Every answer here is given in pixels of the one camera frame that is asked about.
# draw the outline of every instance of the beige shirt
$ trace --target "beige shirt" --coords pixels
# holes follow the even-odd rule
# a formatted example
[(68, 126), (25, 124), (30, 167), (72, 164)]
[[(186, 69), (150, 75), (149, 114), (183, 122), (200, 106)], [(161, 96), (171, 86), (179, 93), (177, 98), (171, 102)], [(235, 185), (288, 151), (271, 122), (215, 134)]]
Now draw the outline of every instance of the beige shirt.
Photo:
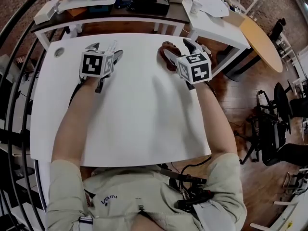
[[(220, 212), (226, 212), (235, 229), (240, 230), (247, 212), (238, 156), (228, 153), (218, 157), (208, 173), (205, 189), (215, 193), (212, 203), (222, 206)], [(78, 230), (79, 217), (89, 216), (94, 231), (129, 231), (141, 208), (166, 231), (204, 230), (202, 217), (175, 207), (183, 197), (168, 180), (152, 166), (111, 168), (82, 182), (74, 164), (56, 160), (51, 164), (47, 230)], [(95, 195), (91, 207), (84, 190)]]

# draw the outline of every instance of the logo on shirt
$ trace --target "logo on shirt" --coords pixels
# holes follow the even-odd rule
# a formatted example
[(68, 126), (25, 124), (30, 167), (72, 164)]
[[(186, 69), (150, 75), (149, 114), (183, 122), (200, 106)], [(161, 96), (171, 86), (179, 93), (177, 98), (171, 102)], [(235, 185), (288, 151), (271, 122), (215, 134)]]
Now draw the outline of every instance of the logo on shirt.
[(117, 198), (117, 196), (114, 196), (114, 195), (110, 195), (110, 196), (107, 196), (105, 197), (104, 201), (101, 201), (101, 203), (105, 206), (108, 205), (108, 200), (111, 199), (111, 198)]

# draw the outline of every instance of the brick wall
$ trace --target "brick wall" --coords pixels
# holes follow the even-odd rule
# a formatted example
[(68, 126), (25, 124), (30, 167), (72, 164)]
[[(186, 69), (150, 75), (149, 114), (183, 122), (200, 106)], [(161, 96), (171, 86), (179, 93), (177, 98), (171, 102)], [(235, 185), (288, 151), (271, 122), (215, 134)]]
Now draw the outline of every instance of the brick wall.
[[(252, 0), (241, 0), (248, 8)], [(295, 0), (259, 0), (249, 11), (257, 19), (256, 23), (269, 33), (278, 19), (285, 18), (284, 35), (289, 40), (295, 52), (301, 51), (308, 45), (308, 25)]]

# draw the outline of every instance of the wooden floor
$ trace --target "wooden floor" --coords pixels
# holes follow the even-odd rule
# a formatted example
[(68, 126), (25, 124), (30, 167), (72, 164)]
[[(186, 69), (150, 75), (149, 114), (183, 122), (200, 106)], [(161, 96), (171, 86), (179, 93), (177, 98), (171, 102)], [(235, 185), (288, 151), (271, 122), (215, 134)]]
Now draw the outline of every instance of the wooden floor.
[[(85, 26), (82, 35), (136, 32), (152, 33), (154, 25), (152, 23), (141, 22), (108, 22), (95, 23)], [(168, 28), (167, 34), (171, 34), (172, 28)], [(182, 31), (181, 36), (187, 36), (187, 32)], [(226, 48), (226, 45), (205, 39), (198, 38), (199, 44), (206, 45), (213, 54), (213, 66), (216, 66), (216, 53)], [(253, 52), (246, 61), (255, 56)], [(256, 106), (256, 94), (259, 90), (264, 90), (270, 99), (273, 99), (273, 90), (277, 82), (280, 82), (284, 88), (287, 87), (287, 79), (293, 81), (297, 79), (293, 68), (288, 71), (284, 66), (282, 73), (276, 73), (267, 67), (261, 60), (252, 68), (242, 74), (240, 82), (234, 82), (227, 79), (222, 73), (211, 80), (215, 88), (218, 101), (223, 108), (233, 130), (241, 133), (245, 132), (245, 119), (252, 114), (252, 109)], [(289, 99), (295, 98), (288, 93)], [(300, 119), (292, 120), (292, 134), (287, 135), (287, 142), (302, 144), (300, 136)], [(247, 145), (239, 137), (236, 138), (237, 150), (240, 158), (246, 154)], [(175, 162), (173, 165), (177, 170), (181, 170), (187, 164), (196, 164), (202, 162), (206, 157), (200, 157), (193, 160)], [(193, 176), (206, 178), (206, 168), (208, 164), (200, 167), (188, 168), (185, 173)], [(283, 194), (282, 184), (288, 171), (295, 173), (298, 167), (289, 163), (279, 163), (271, 167), (266, 167), (262, 162), (252, 163), (250, 160), (242, 167), (242, 183), (244, 192), (244, 202), (247, 207), (248, 216), (243, 227), (244, 231), (253, 230), (249, 227), (251, 222), (269, 227), (275, 221), (277, 216), (283, 210), (281, 207), (273, 205), (274, 201), (287, 201), (290, 196)]]

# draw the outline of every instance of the round wooden table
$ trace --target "round wooden table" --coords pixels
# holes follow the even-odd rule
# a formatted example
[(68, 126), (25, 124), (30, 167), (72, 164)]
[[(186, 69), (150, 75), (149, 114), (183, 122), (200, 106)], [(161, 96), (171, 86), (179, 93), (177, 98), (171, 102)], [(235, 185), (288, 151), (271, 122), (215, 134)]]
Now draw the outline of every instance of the round wooden table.
[[(243, 51), (232, 63), (230, 63), (223, 73), (230, 79), (238, 81), (239, 75), (252, 67), (256, 62), (262, 59), (271, 69), (282, 72), (282, 62), (274, 44), (271, 42), (266, 33), (249, 17), (243, 15), (245, 20), (240, 25), (242, 33), (245, 35), (251, 48)], [(227, 47), (220, 55), (227, 55), (232, 47)], [(236, 67), (244, 58), (252, 51), (257, 53), (257, 56), (248, 62), (242, 68)]]

